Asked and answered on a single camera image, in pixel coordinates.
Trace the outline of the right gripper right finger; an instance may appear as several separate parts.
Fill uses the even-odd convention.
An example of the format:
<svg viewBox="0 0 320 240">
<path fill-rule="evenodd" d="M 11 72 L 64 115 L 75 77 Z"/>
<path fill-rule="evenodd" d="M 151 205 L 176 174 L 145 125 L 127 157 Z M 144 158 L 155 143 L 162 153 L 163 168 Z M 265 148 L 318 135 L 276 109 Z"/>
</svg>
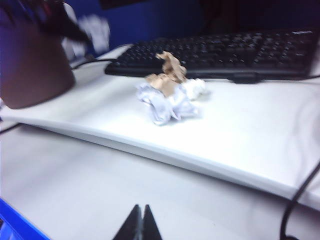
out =
<svg viewBox="0 0 320 240">
<path fill-rule="evenodd" d="M 144 240 L 162 240 L 154 215 L 150 206 L 147 204 L 143 216 L 143 239 Z"/>
</svg>

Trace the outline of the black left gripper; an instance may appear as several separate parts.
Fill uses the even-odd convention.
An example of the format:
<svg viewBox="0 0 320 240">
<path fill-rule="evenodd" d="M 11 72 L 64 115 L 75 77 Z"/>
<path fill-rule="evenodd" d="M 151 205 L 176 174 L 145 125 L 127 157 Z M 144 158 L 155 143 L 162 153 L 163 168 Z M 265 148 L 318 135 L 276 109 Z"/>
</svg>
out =
<svg viewBox="0 0 320 240">
<path fill-rule="evenodd" d="M 88 35 L 68 16 L 62 0 L 11 0 L 9 16 L 14 26 L 31 25 L 44 33 L 90 42 Z"/>
</svg>

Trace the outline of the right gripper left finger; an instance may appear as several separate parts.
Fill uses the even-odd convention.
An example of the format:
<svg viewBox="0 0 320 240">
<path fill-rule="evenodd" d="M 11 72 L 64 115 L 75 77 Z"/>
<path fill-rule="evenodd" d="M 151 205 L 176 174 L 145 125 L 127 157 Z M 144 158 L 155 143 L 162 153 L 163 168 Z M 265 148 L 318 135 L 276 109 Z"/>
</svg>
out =
<svg viewBox="0 0 320 240">
<path fill-rule="evenodd" d="M 113 240 L 141 240 L 142 239 L 142 211 L 136 204 L 121 225 Z"/>
</svg>

